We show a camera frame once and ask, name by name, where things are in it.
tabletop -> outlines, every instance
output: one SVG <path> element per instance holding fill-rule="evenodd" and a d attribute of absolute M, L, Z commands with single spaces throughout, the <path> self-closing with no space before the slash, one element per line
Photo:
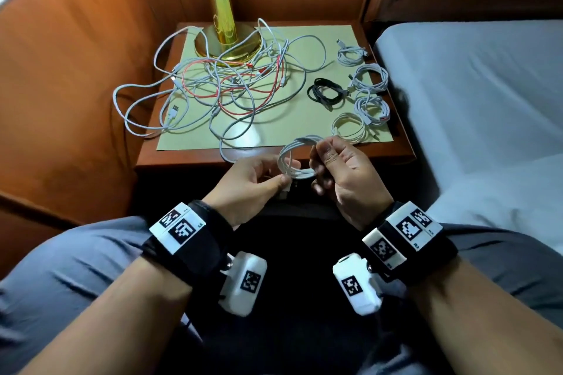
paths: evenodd
<path fill-rule="evenodd" d="M 197 27 L 206 27 L 210 23 L 180 23 L 178 30 L 188 25 Z M 366 64 L 376 62 L 373 51 L 365 36 L 362 25 L 359 21 L 272 21 L 269 25 L 274 27 L 291 27 L 303 25 L 351 25 L 354 30 L 359 46 L 363 46 L 368 51 L 368 56 L 365 58 Z M 168 56 L 166 70 L 171 71 L 172 68 L 178 64 L 182 55 L 182 50 L 186 41 L 186 34 L 181 33 L 174 37 L 172 47 Z M 373 83 L 381 81 L 377 73 L 370 73 Z M 168 84 L 163 83 L 160 90 L 165 90 Z M 389 104 L 391 109 L 391 119 L 388 122 L 389 129 L 393 136 L 392 142 L 387 143 L 365 143 L 358 144 L 357 147 L 361 149 L 370 159 L 385 159 L 390 163 L 408 163 L 415 160 L 415 155 L 406 136 L 403 123 L 398 115 L 395 104 L 391 98 L 389 91 L 383 95 L 383 99 Z M 157 99 L 155 106 L 152 110 L 149 126 L 159 125 L 159 112 L 162 104 L 165 103 L 165 98 Z M 166 150 L 158 151 L 158 137 L 147 139 L 144 141 L 141 152 L 137 159 L 137 168 L 148 168 L 158 166 L 178 166 L 178 165 L 227 165 L 218 149 L 198 149 L 198 150 Z M 264 146 L 253 148 L 224 148 L 223 151 L 231 159 L 239 159 L 241 157 L 250 157 L 262 153 L 278 154 L 282 150 L 280 146 Z M 309 159 L 308 147 L 300 147 L 293 151 L 293 157 L 300 161 L 307 161 Z"/>

black wristband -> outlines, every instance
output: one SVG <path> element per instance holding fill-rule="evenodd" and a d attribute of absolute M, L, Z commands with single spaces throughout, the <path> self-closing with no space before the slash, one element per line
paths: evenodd
<path fill-rule="evenodd" d="M 191 286 L 218 272 L 227 255 L 229 223 L 202 201 L 180 203 L 151 227 L 143 255 Z"/>
<path fill-rule="evenodd" d="M 330 88 L 337 93 L 334 98 L 327 98 L 323 95 L 322 88 Z M 350 93 L 342 89 L 342 87 L 334 83 L 332 80 L 323 79 L 322 77 L 318 77 L 315 79 L 313 84 L 307 89 L 307 96 L 316 103 L 321 103 L 325 106 L 328 111 L 332 111 L 332 106 L 338 104 L 342 101 L 342 98 L 348 96 Z"/>
<path fill-rule="evenodd" d="M 364 234 L 361 253 L 388 282 L 416 284 L 457 255 L 442 226 L 412 202 L 395 202 Z"/>

gold lamp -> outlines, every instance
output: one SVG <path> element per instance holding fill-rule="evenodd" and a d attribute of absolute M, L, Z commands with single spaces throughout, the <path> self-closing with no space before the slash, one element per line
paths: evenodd
<path fill-rule="evenodd" d="M 223 52 L 246 39 L 255 29 L 249 25 L 235 23 L 231 0 L 211 0 L 213 5 L 213 25 L 203 30 L 207 37 L 209 56 L 217 58 Z M 235 48 L 222 59 L 228 61 L 248 61 L 260 49 L 261 38 L 255 33 L 243 45 Z M 195 37 L 195 51 L 206 57 L 206 39 L 199 33 Z"/>

person's right hand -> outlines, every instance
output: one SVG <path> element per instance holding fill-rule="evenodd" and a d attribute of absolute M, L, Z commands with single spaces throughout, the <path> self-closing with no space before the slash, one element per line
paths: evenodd
<path fill-rule="evenodd" d="M 358 230 L 393 203 L 369 158 L 340 137 L 328 137 L 311 148 L 309 166 L 316 173 L 313 190 L 331 197 Z"/>

bed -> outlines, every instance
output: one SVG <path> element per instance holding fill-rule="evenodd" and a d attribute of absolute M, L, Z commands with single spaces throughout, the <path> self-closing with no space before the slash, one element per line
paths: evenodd
<path fill-rule="evenodd" d="M 431 214 L 563 252 L 563 21 L 402 23 L 375 50 L 442 195 Z"/>

